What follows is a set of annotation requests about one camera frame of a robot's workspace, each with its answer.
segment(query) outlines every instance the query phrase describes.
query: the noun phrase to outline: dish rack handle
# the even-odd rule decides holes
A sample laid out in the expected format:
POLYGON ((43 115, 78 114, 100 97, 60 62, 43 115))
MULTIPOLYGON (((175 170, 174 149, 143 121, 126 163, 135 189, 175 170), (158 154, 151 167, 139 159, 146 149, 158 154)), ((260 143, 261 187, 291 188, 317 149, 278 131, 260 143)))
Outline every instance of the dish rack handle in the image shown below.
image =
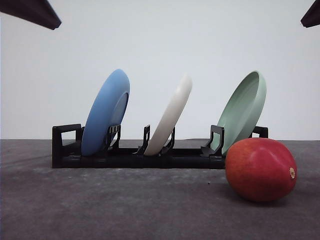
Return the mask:
POLYGON ((252 134, 259 134, 259 138, 267 139, 269 137, 269 130, 267 127, 255 126, 249 138, 252 138, 252 134))
POLYGON ((76 146, 81 146, 84 127, 81 124, 69 124, 52 127, 52 168, 62 168, 62 156, 64 152, 72 152, 76 146), (75 142, 63 146, 62 133, 75 131, 75 142))

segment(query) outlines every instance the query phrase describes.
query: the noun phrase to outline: plate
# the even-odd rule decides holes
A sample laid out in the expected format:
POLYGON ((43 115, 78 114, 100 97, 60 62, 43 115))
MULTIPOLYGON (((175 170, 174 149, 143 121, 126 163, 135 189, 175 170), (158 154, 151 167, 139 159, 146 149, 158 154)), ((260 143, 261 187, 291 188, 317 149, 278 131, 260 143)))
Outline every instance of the plate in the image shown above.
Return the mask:
MULTIPOLYGON (((223 156, 232 144, 250 136, 264 108, 266 93, 266 81, 258 71, 249 73, 236 88, 217 123, 224 127, 223 156)), ((211 143, 213 150, 219 141, 220 136, 215 133, 211 143)))
POLYGON ((166 107, 163 116, 148 143, 144 155, 157 155, 166 144, 171 132, 185 108, 192 89, 192 79, 185 74, 175 90, 171 101, 166 107))
POLYGON ((106 144, 108 128, 119 125, 124 118, 130 93, 130 82, 121 69, 115 70, 106 79, 96 96, 86 120, 81 154, 90 156, 100 151, 106 144))

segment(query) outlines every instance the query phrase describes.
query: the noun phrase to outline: white plate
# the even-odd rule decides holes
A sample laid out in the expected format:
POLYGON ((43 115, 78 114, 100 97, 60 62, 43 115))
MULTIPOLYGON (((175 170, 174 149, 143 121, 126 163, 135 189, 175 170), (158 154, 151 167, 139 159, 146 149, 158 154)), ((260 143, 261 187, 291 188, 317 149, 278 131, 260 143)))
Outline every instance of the white plate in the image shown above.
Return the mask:
POLYGON ((170 103, 166 107, 163 116, 148 143, 144 155, 153 156, 160 153, 185 108, 191 89, 192 79, 185 74, 176 88, 170 103))

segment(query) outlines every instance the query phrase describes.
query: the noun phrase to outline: blue plate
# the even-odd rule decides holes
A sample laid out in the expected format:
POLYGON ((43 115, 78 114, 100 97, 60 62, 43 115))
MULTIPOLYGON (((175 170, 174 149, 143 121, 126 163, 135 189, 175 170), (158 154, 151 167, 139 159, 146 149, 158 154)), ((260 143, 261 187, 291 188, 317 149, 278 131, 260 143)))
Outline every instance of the blue plate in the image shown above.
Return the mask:
POLYGON ((81 143, 83 156, 93 155, 105 144, 110 145, 110 142, 104 142, 105 136, 110 126, 121 124, 129 93, 128 76, 121 69, 115 70, 101 87, 86 120, 81 143))

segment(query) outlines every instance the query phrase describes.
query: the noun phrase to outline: black dish rack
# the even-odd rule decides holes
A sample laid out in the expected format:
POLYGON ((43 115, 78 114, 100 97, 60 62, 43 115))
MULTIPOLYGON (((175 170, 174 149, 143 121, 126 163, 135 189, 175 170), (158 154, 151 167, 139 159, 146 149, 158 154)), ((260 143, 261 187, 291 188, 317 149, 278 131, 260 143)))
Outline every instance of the black dish rack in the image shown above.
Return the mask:
MULTIPOLYGON (((144 127, 143 143, 138 147, 119 147, 121 125, 110 126, 106 138, 108 143, 117 134, 112 145, 92 156, 81 155, 82 135, 85 127, 81 124, 54 126, 52 128, 52 168, 159 168, 159 169, 224 169, 225 158, 222 156, 225 129, 211 125, 210 139, 200 148, 174 148, 175 128, 168 144, 155 156, 144 156, 150 139, 150 125, 144 127), (75 131, 75 142, 63 145, 62 133, 75 131), (219 146, 212 150, 210 145, 214 133, 220 136, 219 146)), ((268 138, 268 128, 256 126, 252 133, 260 138, 268 138)))

